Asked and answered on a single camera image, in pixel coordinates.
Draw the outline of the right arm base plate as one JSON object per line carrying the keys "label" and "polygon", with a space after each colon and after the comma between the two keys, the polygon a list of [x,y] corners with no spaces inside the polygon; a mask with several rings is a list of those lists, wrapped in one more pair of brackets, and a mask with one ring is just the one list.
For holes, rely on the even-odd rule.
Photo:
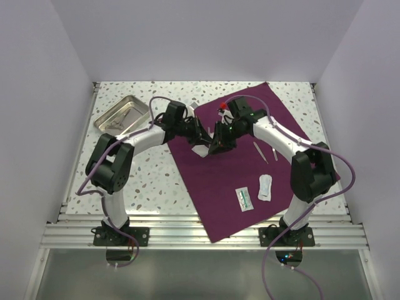
{"label": "right arm base plate", "polygon": [[[275,224],[260,227],[258,229],[260,246],[268,247],[283,229],[283,227],[278,227]],[[314,247],[315,245],[313,230],[309,226],[304,226],[295,231],[290,229],[273,244],[276,247]]]}

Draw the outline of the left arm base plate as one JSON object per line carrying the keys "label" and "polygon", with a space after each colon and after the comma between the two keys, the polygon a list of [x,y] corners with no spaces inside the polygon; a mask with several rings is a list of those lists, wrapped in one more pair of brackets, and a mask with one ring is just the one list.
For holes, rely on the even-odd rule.
{"label": "left arm base plate", "polygon": [[[140,247],[146,247],[149,240],[149,228],[148,227],[122,227],[121,232],[132,236]],[[91,229],[91,233],[94,234],[93,245],[94,246],[107,246],[107,247],[119,247],[119,246],[133,246],[134,243],[128,237],[116,232],[111,227],[102,226]]]}

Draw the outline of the silver hemostat forceps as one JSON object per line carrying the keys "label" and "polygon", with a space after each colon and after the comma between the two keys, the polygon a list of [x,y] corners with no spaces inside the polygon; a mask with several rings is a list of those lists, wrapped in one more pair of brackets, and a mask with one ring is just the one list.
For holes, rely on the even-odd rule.
{"label": "silver hemostat forceps", "polygon": [[125,120],[126,116],[129,114],[130,110],[127,109],[124,113],[122,113],[120,116],[116,117],[113,121],[111,121],[107,126],[106,129],[117,129],[117,130],[123,130],[124,125],[123,121]]}

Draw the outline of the silver scissors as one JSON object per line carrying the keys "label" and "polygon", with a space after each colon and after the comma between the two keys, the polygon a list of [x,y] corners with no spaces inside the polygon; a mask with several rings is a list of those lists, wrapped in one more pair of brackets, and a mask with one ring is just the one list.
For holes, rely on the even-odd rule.
{"label": "silver scissors", "polygon": [[118,116],[112,123],[111,125],[119,130],[124,129],[124,120],[126,119],[126,117],[128,116],[128,114],[130,113],[131,108],[128,108],[127,110],[125,110],[120,116]]}

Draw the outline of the stainless steel tray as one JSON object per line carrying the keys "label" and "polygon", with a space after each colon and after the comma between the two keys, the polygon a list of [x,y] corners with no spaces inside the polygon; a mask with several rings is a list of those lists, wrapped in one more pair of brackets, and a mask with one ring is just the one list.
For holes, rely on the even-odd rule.
{"label": "stainless steel tray", "polygon": [[112,136],[135,131],[149,117],[149,106],[133,95],[124,96],[94,120],[93,126]]}

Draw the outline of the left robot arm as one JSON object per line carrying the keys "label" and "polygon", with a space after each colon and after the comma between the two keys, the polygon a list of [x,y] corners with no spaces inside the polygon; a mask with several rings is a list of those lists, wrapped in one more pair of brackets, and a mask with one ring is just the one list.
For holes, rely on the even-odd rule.
{"label": "left robot arm", "polygon": [[101,135],[86,165],[87,178],[77,192],[80,196],[100,195],[104,218],[98,235],[113,245],[136,242],[129,230],[129,216],[123,199],[123,188],[129,179],[134,156],[177,136],[186,138],[193,146],[211,144],[212,137],[194,110],[185,104],[170,100],[164,112],[157,116],[152,111],[149,113],[151,122],[144,129],[118,137]]}

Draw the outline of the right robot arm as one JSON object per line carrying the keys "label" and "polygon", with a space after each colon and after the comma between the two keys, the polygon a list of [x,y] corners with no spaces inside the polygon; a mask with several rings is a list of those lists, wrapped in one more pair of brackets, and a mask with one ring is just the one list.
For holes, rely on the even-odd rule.
{"label": "right robot arm", "polygon": [[279,124],[268,107],[254,110],[247,96],[229,98],[218,109],[222,119],[215,123],[210,154],[228,152],[237,139],[250,135],[265,142],[290,163],[290,205],[279,226],[266,231],[270,246],[295,246],[307,231],[309,216],[318,200],[336,184],[336,171],[327,144],[313,144]]}

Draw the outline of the silver straight tweezers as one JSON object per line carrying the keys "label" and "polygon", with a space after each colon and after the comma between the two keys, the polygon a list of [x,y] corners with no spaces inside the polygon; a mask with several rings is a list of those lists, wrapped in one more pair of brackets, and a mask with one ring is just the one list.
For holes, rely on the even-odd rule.
{"label": "silver straight tweezers", "polygon": [[253,144],[254,144],[254,147],[256,148],[257,152],[259,153],[259,155],[263,159],[263,161],[265,161],[267,164],[269,164],[268,160],[266,159],[264,153],[261,151],[261,148],[258,146],[258,144],[256,142],[253,142]]}

